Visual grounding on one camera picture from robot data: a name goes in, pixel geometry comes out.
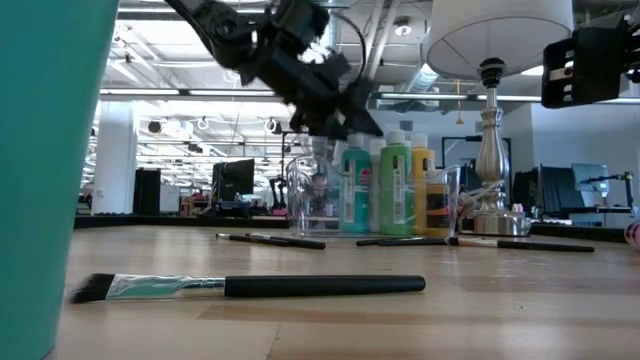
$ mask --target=wooden table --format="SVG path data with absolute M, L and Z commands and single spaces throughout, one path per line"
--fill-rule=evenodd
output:
M 422 293 L 65 305 L 54 359 L 640 359 L 640 252 L 325 251 L 215 240 L 246 229 L 78 230 L 67 290 L 93 272 L 421 274 Z

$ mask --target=table lamp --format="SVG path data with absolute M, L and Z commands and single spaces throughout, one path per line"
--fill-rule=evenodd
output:
M 485 195 L 480 208 L 461 220 L 462 232 L 501 236 L 528 232 L 523 217 L 504 209 L 501 187 L 491 186 L 502 179 L 509 181 L 497 87 L 503 76 L 540 65 L 544 48 L 568 37 L 572 28 L 571 0 L 434 1 L 428 65 L 444 77 L 481 80 L 487 89 L 476 162 Z

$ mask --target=pink object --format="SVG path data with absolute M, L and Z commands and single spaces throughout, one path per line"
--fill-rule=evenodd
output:
M 624 231 L 624 239 L 629 245 L 640 248 L 640 221 L 636 221 L 627 226 Z

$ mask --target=lamp shade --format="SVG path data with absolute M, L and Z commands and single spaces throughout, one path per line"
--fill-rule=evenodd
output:
M 435 0 L 427 63 L 445 77 L 478 79 L 480 64 L 499 58 L 509 76 L 539 65 L 572 29 L 571 0 Z

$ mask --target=yellow paint bottle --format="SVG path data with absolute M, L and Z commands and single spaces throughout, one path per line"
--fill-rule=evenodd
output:
M 427 229 L 427 172 L 435 170 L 436 154 L 427 148 L 429 138 L 426 134 L 411 135 L 411 177 L 415 188 L 414 233 L 426 235 Z

